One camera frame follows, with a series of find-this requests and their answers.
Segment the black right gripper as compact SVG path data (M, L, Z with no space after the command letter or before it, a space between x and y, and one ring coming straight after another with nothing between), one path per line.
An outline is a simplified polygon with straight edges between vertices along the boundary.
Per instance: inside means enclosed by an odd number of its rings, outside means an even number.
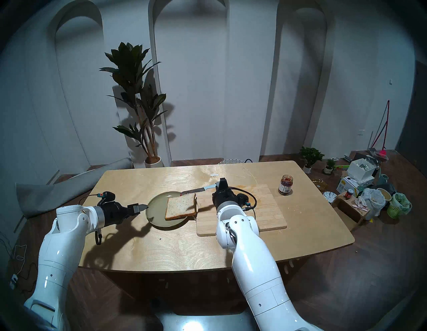
M238 197L230 190L226 178L220 178L217 182L217 190L213 193L213 205L216 211L227 205L239 205Z

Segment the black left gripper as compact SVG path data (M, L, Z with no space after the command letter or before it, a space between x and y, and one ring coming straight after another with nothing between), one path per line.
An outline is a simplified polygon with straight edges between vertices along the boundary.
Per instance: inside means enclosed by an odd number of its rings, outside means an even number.
M138 215L148 208L148 205L138 203L129 205L129 207L124 207L116 201L100 201L98 206L101 208L104 215L103 227L110 225L120 225L126 218L130 217L131 215Z

